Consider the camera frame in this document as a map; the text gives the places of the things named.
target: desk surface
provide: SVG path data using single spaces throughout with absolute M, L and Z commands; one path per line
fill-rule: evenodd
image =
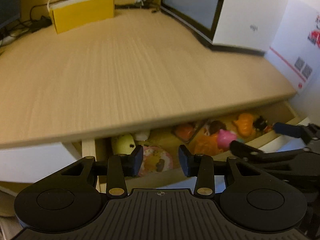
M 264 58 L 212 52 L 147 10 L 57 35 L 51 26 L 0 56 L 0 147 L 160 127 L 287 99 Z

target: pink toy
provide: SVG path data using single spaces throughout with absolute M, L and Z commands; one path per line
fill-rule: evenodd
M 229 150 L 230 143 L 237 139 L 237 135 L 231 133 L 230 131 L 225 131 L 223 129 L 219 130 L 217 137 L 218 148 L 223 149 L 225 151 Z

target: toy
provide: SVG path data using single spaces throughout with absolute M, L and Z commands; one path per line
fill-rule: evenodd
M 268 126 L 268 121 L 266 121 L 262 116 L 253 122 L 253 127 L 257 131 L 263 131 Z
M 131 134 L 112 137 L 111 146 L 112 146 L 112 151 L 114 155 L 117 155 L 117 154 L 129 155 L 132 153 L 132 151 L 136 147 Z
M 189 123 L 180 124 L 176 127 L 174 133 L 183 141 L 188 141 L 193 136 L 194 127 Z
M 230 132 L 220 129 L 217 137 L 218 148 L 223 149 L 224 151 L 228 151 L 230 147 L 230 143 L 237 139 L 237 135 Z
M 173 128 L 172 133 L 185 143 L 189 143 L 207 120 L 179 124 Z
M 158 146 L 143 147 L 143 161 L 139 176 L 151 172 L 162 172 L 173 169 L 173 160 L 169 153 Z
M 209 132 L 210 132 L 210 134 L 215 134 L 215 133 L 219 132 L 220 129 L 227 130 L 227 126 L 225 125 L 225 123 L 223 123 L 219 120 L 215 120 L 210 124 Z
M 272 125 L 268 125 L 268 126 L 263 130 L 263 132 L 264 132 L 264 133 L 268 133 L 268 132 L 271 132 L 272 130 L 273 130 Z
M 146 141 L 150 136 L 150 130 L 139 131 L 133 134 L 135 141 Z
M 194 154 L 204 154 L 209 156 L 220 154 L 222 150 L 218 148 L 217 137 L 217 134 L 213 134 L 210 136 L 202 135 L 196 141 Z
M 253 136 L 256 130 L 253 128 L 254 117 L 252 114 L 240 114 L 238 120 L 233 121 L 242 137 Z

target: yellow box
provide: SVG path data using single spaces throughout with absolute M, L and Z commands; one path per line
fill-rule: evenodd
M 49 8 L 52 24 L 58 34 L 86 23 L 113 18 L 114 13 L 114 0 L 86 0 L 61 8 Z

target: crosshair marking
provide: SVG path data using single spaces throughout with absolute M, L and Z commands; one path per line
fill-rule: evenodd
M 164 193 L 163 191 L 159 191 L 159 192 L 157 193 L 157 195 L 160 196 L 160 197 L 162 197 L 163 195 L 165 195 L 165 193 Z

